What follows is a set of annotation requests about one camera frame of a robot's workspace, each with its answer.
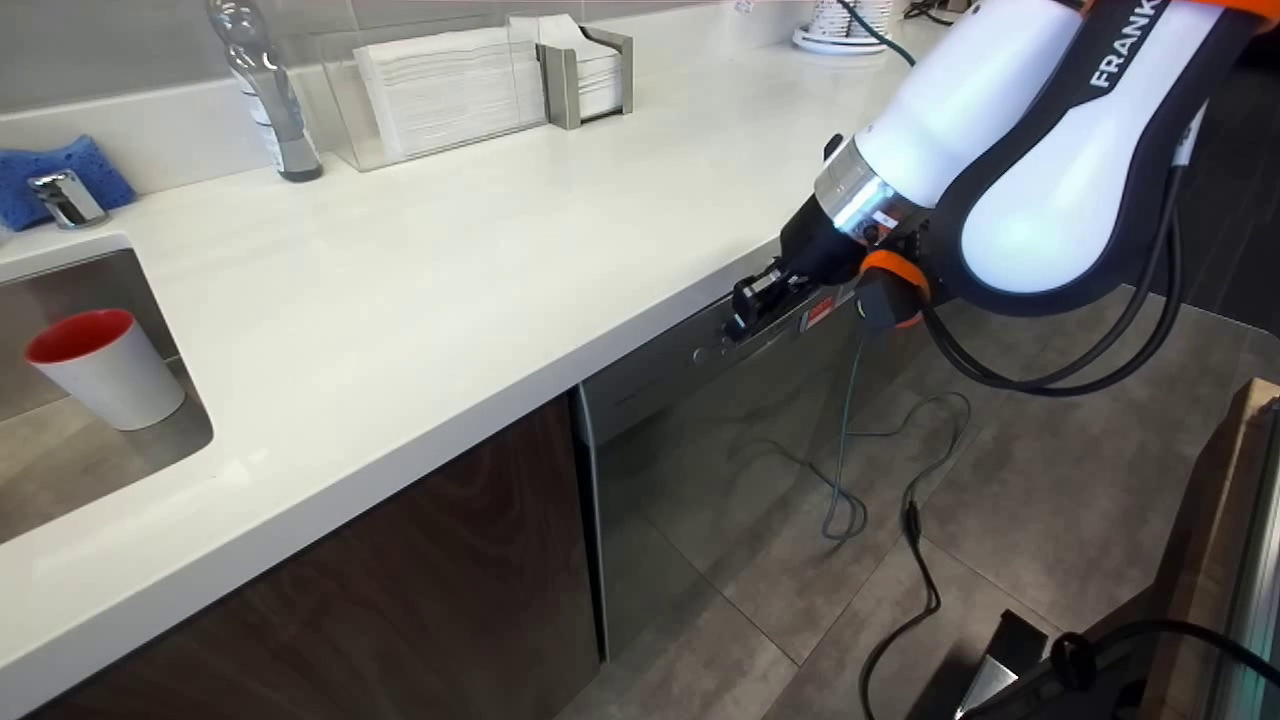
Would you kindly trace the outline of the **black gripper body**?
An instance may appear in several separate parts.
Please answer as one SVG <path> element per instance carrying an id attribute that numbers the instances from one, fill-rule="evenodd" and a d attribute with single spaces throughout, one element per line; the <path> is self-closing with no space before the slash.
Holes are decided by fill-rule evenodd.
<path id="1" fill-rule="evenodd" d="M 857 274 L 868 247 L 882 237 L 878 214 L 860 220 L 851 231 L 837 228 L 833 214 L 807 197 L 794 214 L 778 228 L 776 261 L 730 284 L 730 330 L 761 330 L 814 287 L 842 284 Z"/>

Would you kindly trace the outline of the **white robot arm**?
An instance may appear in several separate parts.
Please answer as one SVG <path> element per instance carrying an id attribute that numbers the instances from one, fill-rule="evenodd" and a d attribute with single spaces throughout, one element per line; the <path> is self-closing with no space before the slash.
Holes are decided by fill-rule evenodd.
<path id="1" fill-rule="evenodd" d="M 862 133 L 825 147 L 727 329 L 860 271 L 1007 317 L 1134 278 L 1201 110 L 1270 24 L 1274 0 L 980 0 Z"/>

